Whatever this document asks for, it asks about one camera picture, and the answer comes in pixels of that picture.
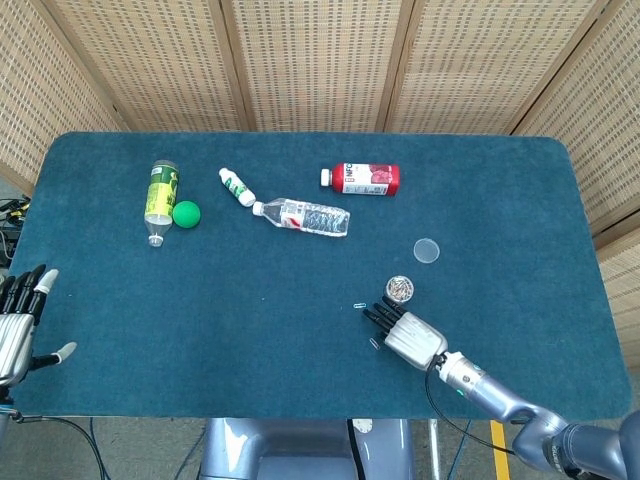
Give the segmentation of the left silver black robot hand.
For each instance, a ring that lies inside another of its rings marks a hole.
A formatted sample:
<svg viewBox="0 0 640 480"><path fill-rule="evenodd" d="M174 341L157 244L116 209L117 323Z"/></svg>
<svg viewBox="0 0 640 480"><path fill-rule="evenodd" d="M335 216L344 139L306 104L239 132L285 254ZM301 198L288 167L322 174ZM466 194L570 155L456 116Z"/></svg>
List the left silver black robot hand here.
<svg viewBox="0 0 640 480"><path fill-rule="evenodd" d="M30 371L63 363L76 350L69 342L57 351L33 355L33 341L47 297L59 275L58 269L38 265L18 277L1 281L1 389L8 390Z"/></svg>

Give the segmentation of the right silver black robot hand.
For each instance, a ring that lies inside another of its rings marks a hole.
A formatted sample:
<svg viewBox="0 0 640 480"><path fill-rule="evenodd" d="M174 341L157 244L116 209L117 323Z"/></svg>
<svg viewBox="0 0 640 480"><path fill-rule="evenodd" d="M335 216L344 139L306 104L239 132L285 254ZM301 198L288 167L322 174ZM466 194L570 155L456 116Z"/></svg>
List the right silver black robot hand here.
<svg viewBox="0 0 640 480"><path fill-rule="evenodd" d="M363 315L381 329L388 348L420 371L427 372L448 350L441 332L386 296L371 309L365 308Z"/></svg>

